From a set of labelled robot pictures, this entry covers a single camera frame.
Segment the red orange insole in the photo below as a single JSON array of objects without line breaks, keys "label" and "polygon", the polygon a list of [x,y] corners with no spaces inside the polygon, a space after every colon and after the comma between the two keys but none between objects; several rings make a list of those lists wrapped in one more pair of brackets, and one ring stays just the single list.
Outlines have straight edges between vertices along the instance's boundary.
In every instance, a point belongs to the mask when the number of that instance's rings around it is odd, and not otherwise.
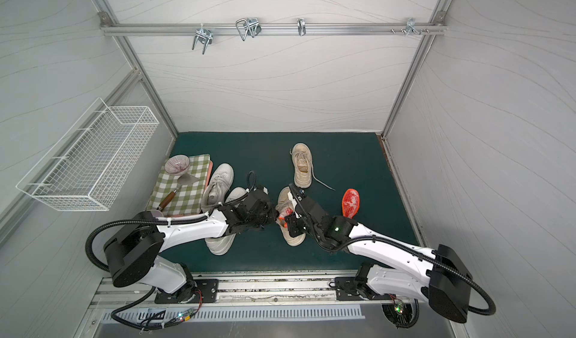
[{"label": "red orange insole", "polygon": [[355,189],[348,189],[341,201],[342,215],[347,218],[354,218],[360,207],[359,192]]}]

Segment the white sneaker front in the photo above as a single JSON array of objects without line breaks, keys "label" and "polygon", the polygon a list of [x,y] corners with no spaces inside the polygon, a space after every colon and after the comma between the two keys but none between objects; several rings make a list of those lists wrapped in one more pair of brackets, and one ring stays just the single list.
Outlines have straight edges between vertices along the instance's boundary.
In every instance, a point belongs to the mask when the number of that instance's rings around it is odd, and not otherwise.
[{"label": "white sneaker front", "polygon": [[[230,194],[226,198],[225,202],[229,203],[234,199],[238,199],[241,196],[243,196],[245,193],[246,193],[246,189],[244,189],[242,187],[236,187],[230,192]],[[216,256],[222,256],[222,255],[226,254],[229,251],[229,249],[231,248],[231,246],[233,245],[233,242],[234,242],[235,237],[236,237],[235,235],[236,234],[228,235],[228,236],[221,237],[221,238],[206,238],[205,244],[212,254],[214,254]]]}]

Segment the beige lace sneaker with laces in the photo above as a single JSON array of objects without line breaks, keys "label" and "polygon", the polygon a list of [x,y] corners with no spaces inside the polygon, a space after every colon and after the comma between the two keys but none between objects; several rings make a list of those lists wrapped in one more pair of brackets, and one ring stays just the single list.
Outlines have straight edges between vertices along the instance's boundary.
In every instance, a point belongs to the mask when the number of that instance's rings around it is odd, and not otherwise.
[{"label": "beige lace sneaker with laces", "polygon": [[315,176],[312,153],[306,144],[296,143],[290,150],[290,156],[294,167],[294,184],[297,187],[307,189],[316,181],[329,190],[334,190]]}]

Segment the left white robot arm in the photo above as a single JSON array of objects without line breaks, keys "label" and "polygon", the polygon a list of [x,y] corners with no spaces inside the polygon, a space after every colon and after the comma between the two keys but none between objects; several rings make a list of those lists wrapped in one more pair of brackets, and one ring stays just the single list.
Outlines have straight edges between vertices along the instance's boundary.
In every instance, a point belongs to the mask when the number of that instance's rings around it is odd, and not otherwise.
[{"label": "left white robot arm", "polygon": [[117,288],[146,284],[168,294],[193,285],[190,271],[160,254],[172,247],[206,238],[225,238],[274,223],[275,205],[258,186],[230,202],[218,203],[203,214],[164,217],[143,211],[130,220],[97,227],[85,241],[85,254],[106,271]]}]

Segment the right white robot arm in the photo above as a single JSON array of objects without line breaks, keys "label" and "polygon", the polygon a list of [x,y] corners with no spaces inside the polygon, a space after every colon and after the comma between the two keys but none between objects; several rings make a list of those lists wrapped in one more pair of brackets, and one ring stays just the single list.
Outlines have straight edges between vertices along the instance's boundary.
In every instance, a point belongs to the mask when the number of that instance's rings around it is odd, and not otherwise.
[{"label": "right white robot arm", "polygon": [[363,298],[400,295],[427,301],[434,312],[457,323],[465,323],[469,313],[496,313],[493,299],[452,248],[441,244],[433,250],[381,235],[352,218],[328,214],[294,186],[287,196],[294,210],[286,218],[291,235],[310,235],[326,252],[347,252],[374,261],[360,269],[355,279]]}]

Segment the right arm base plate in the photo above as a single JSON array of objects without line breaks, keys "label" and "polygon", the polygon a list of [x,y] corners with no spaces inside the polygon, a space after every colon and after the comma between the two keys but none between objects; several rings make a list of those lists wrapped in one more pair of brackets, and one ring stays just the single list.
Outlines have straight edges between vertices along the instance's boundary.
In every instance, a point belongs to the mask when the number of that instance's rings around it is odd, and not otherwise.
[{"label": "right arm base plate", "polygon": [[379,295],[365,281],[355,277],[336,277],[328,286],[335,290],[338,301],[390,301],[389,295]]}]

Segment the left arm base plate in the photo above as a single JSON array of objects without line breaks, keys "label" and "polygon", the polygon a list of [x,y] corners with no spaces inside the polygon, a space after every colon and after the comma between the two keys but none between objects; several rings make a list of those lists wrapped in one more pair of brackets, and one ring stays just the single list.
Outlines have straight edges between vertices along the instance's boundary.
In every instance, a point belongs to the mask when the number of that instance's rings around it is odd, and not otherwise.
[{"label": "left arm base plate", "polygon": [[219,281],[216,279],[200,279],[186,283],[174,293],[166,293],[162,290],[156,294],[156,304],[198,304],[214,303],[218,291]]}]

